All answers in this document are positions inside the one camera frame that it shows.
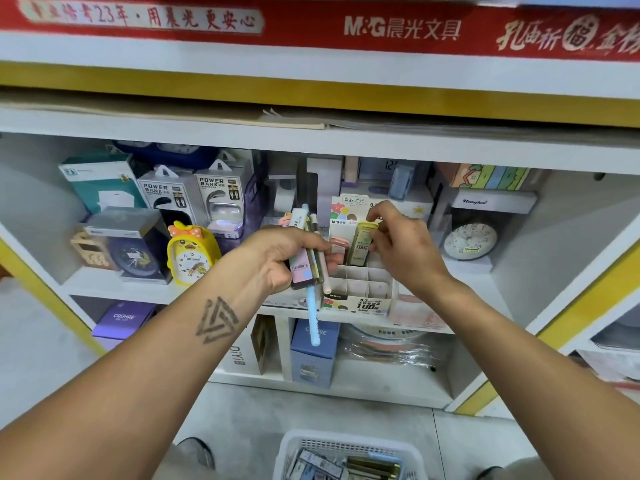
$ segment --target plastic wrap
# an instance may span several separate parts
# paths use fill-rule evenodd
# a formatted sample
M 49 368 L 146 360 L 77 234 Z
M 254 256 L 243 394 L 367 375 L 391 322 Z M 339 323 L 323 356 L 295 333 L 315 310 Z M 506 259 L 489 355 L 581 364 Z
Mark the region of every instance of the plastic wrap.
M 432 371 L 449 359 L 455 338 L 427 331 L 342 324 L 338 349 L 351 357 L 407 363 Z

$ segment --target forearm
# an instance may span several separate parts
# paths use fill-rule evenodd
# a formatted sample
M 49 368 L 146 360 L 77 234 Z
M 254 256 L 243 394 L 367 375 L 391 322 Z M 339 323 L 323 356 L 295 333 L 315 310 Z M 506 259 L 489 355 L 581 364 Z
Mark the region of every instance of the forearm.
M 640 408 L 461 283 L 426 296 L 480 365 L 557 480 L 640 469 Z
M 267 294 L 251 256 L 230 253 L 142 330 L 5 428 L 0 477 L 150 478 Z

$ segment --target yellow alarm clock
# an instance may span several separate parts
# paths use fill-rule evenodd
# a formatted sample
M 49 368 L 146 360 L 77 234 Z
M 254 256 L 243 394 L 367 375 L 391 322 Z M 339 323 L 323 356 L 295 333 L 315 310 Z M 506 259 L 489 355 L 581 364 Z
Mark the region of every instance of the yellow alarm clock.
M 167 266 L 174 280 L 181 285 L 192 285 L 222 257 L 220 247 L 204 227 L 175 221 L 168 229 L 171 241 L 166 247 Z

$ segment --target white plastic basket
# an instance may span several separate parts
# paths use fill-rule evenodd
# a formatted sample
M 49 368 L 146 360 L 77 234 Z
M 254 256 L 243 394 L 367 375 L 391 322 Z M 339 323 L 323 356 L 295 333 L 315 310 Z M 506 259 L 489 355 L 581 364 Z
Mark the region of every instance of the white plastic basket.
M 329 459 L 347 455 L 364 456 L 369 452 L 396 456 L 402 460 L 403 465 L 400 480 L 428 480 L 422 455 L 413 445 L 382 438 L 310 429 L 292 429 L 284 435 L 273 469 L 273 480 L 286 480 L 291 462 L 300 448 L 306 448 Z

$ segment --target red sign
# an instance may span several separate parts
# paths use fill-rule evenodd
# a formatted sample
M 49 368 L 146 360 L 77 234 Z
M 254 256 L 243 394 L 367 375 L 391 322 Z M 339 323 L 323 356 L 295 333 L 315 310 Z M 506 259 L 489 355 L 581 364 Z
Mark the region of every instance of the red sign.
M 412 0 L 7 0 L 0 30 L 640 61 L 640 11 Z

